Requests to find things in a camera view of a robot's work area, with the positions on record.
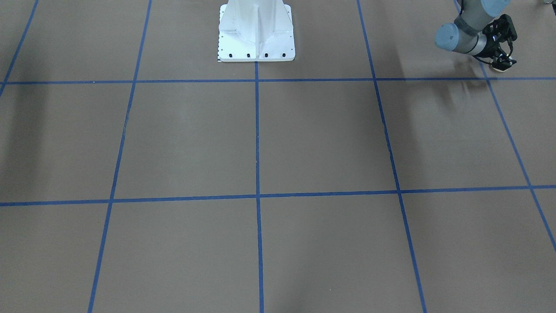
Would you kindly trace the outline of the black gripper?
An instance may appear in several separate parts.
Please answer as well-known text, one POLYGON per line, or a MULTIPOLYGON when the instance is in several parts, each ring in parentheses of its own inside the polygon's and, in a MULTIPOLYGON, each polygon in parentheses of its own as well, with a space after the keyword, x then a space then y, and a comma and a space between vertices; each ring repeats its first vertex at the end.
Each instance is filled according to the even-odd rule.
POLYGON ((481 58, 491 61, 483 61, 483 63, 490 66, 513 66, 517 63, 512 58, 513 42, 517 40, 517 31, 508 14, 502 14, 498 19, 487 24, 481 33, 486 38, 481 58))

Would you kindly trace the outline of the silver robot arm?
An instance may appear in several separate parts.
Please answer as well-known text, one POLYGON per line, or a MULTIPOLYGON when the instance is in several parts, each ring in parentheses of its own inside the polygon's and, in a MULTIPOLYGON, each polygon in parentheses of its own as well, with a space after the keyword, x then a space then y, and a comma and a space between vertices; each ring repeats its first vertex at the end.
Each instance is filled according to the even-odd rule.
POLYGON ((501 73, 514 66, 513 43, 517 31, 512 18, 503 14, 509 0, 459 0, 460 12, 439 27, 435 45, 445 51, 469 55, 501 73))

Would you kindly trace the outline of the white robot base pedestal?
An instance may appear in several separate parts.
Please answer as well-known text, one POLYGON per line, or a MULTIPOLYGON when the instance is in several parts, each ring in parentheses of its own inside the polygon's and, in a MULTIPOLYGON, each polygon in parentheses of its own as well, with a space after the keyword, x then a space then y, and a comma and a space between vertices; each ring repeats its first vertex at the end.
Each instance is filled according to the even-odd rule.
POLYGON ((282 0, 229 0, 219 14, 219 62, 295 59, 292 8, 282 0))

